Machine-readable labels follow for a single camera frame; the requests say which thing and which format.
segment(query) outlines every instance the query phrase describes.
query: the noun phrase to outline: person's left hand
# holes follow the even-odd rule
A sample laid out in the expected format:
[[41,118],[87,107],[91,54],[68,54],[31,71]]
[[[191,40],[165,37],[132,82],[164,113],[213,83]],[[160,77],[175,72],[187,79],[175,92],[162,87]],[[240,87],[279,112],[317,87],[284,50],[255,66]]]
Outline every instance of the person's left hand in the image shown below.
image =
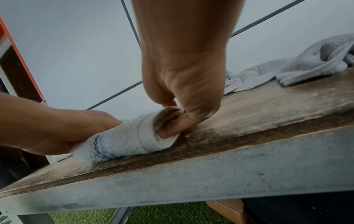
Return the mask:
[[23,150],[40,155],[66,154],[75,144],[122,124],[120,120],[102,111],[50,110],[51,120],[55,121],[56,127],[51,124],[43,128],[47,131],[32,138]]

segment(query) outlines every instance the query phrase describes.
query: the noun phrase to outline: grass floor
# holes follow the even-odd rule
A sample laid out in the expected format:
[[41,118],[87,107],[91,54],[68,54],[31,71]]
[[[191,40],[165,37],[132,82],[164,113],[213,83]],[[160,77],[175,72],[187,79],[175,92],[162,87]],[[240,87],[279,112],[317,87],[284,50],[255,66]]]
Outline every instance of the grass floor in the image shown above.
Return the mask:
[[[55,224],[107,224],[115,209],[52,214]],[[232,224],[205,202],[135,208],[127,224]]]

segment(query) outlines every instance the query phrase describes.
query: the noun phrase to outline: wooden bench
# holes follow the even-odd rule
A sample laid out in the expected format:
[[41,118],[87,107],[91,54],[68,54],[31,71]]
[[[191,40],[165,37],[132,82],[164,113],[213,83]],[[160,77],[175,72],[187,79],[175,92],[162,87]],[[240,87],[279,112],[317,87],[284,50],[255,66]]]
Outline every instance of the wooden bench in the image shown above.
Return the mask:
[[353,124],[354,69],[290,87],[273,80],[225,96],[170,149],[49,165],[3,189],[0,209],[28,224],[48,212],[354,190]]

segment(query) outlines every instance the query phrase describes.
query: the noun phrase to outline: towel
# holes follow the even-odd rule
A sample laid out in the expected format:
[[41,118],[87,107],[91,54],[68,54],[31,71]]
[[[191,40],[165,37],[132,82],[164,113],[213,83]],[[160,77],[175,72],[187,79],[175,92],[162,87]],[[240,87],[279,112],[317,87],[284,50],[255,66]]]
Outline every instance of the towel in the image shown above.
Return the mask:
[[95,134],[74,146],[71,153],[82,164],[105,162],[121,156],[147,154],[169,148],[178,135],[162,139],[156,131],[163,124],[181,116],[177,107],[168,107],[156,113],[141,116],[115,128]]
[[354,65],[354,34],[321,40],[295,58],[283,58],[246,69],[238,74],[226,70],[224,95],[253,89],[274,77],[289,86],[317,76],[331,75]]

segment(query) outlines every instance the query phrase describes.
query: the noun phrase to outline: forearm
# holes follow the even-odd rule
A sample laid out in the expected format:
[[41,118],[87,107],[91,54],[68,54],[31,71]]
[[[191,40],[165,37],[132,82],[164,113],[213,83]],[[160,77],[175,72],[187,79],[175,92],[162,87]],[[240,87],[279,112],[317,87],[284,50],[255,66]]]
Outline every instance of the forearm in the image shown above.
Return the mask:
[[30,148],[53,128],[54,109],[0,93],[0,145]]
[[143,54],[159,63],[225,51],[244,0],[132,0]]

